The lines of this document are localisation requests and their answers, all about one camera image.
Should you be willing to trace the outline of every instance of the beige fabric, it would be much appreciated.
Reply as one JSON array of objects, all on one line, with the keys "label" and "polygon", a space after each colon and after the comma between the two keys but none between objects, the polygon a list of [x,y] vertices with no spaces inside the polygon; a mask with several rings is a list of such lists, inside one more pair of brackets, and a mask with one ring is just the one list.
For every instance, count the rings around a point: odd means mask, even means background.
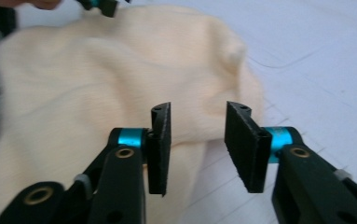
[{"label": "beige fabric", "polygon": [[174,223],[188,204],[205,142],[223,138],[226,101],[259,121],[262,91],[245,47],[217,18],[183,7],[130,7],[62,28],[20,31],[0,45],[3,113],[0,213],[39,181],[69,187],[115,127],[151,127],[172,102],[166,198],[147,196],[149,223]]}]

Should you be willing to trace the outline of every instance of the crumpled towel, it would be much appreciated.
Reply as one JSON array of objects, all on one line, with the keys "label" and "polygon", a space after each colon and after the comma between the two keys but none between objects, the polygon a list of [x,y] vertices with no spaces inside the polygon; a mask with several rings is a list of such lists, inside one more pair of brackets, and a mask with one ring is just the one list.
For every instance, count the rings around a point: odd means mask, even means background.
[{"label": "crumpled towel", "polygon": [[223,138],[227,101],[261,118],[262,90],[245,51],[217,18],[172,6],[14,34],[0,44],[0,213],[35,182],[68,188],[113,128],[150,128],[151,107],[172,102],[168,192],[147,195],[146,209],[149,223],[176,222],[206,141]]}]

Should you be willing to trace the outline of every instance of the human hand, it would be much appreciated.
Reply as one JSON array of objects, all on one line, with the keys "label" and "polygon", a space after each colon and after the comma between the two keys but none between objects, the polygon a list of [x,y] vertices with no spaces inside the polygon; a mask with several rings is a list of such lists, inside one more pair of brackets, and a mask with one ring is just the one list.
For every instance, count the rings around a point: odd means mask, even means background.
[{"label": "human hand", "polygon": [[0,7],[16,7],[23,3],[33,4],[35,7],[45,10],[56,8],[61,0],[0,0]]}]

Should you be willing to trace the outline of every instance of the blue joint ring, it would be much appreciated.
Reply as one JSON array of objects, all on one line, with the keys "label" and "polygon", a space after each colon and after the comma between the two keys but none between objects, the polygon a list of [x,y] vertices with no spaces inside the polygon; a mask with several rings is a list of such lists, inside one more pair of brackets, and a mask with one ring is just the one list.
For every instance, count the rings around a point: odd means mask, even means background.
[{"label": "blue joint ring", "polygon": [[285,145],[293,144],[294,141],[292,135],[289,133],[288,129],[284,127],[265,127],[265,129],[272,135],[268,163],[278,163],[279,158],[277,157],[277,153]]},{"label": "blue joint ring", "polygon": [[119,145],[141,148],[143,144],[143,130],[139,128],[124,128],[120,131],[117,143]]}]

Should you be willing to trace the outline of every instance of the screw hole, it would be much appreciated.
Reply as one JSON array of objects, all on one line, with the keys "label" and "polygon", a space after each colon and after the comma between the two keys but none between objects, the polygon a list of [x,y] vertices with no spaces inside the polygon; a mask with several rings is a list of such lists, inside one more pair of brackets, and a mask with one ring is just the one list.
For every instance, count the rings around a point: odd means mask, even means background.
[{"label": "screw hole", "polygon": [[337,215],[339,218],[341,218],[346,223],[357,223],[356,217],[351,215],[348,212],[339,211],[339,212],[337,212]]},{"label": "screw hole", "polygon": [[299,147],[292,148],[291,153],[294,154],[295,156],[301,157],[301,158],[309,157],[309,153],[305,149],[302,149]]},{"label": "screw hole", "polygon": [[53,188],[46,186],[34,189],[24,198],[24,203],[27,205],[36,205],[46,201],[53,194]]},{"label": "screw hole", "polygon": [[106,217],[108,223],[118,223],[122,220],[123,214],[119,211],[112,211]]},{"label": "screw hole", "polygon": [[131,148],[122,148],[119,151],[117,151],[116,155],[120,159],[125,159],[134,155],[134,150],[132,150]]}]

